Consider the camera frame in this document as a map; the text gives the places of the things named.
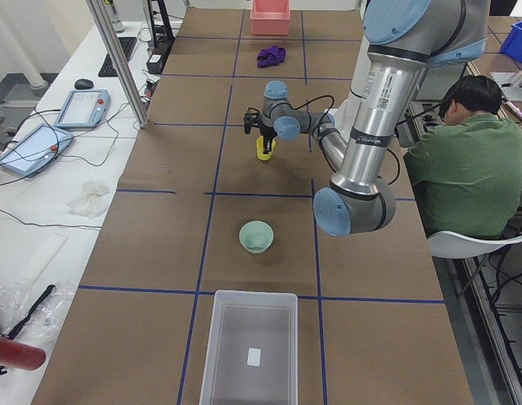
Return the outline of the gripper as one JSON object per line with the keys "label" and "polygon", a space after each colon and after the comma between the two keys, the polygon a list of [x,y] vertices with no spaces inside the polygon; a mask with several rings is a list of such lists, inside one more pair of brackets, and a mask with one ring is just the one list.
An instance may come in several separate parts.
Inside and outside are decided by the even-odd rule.
{"label": "gripper", "polygon": [[273,127],[269,127],[263,122],[259,123],[259,129],[262,135],[262,153],[270,154],[272,152],[272,137],[276,137],[277,132]]}

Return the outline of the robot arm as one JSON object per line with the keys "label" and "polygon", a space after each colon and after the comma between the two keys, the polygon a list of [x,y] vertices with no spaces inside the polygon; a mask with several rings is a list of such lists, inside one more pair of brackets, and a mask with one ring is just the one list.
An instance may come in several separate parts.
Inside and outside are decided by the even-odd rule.
{"label": "robot arm", "polygon": [[329,235],[370,232],[394,217],[396,202],[379,176],[396,124],[429,68],[477,59],[485,50],[488,1],[358,1],[371,62],[348,136],[327,112],[304,112],[288,101],[282,81],[269,82],[260,111],[247,111],[245,131],[274,138],[311,136],[334,170],[314,196],[316,223]]}

